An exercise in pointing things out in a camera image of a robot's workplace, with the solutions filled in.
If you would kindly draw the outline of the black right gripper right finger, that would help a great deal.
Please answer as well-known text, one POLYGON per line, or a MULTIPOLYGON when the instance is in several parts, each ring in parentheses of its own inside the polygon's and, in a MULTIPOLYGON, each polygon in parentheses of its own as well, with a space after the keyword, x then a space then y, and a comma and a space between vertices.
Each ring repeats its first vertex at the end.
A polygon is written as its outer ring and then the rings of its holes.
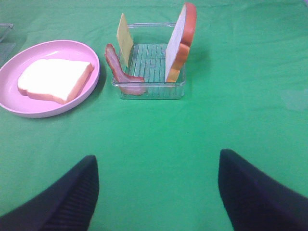
POLYGON ((223 149, 220 197, 235 231, 306 231, 308 199, 269 177, 236 152, 223 149))

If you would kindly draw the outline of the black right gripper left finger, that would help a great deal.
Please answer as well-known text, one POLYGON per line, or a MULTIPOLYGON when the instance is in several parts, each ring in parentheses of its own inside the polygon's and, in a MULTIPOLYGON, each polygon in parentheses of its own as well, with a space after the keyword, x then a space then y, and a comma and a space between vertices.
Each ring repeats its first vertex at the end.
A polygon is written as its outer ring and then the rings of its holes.
POLYGON ((97 159, 87 155, 46 190, 1 216, 2 231, 86 231, 99 195, 97 159))

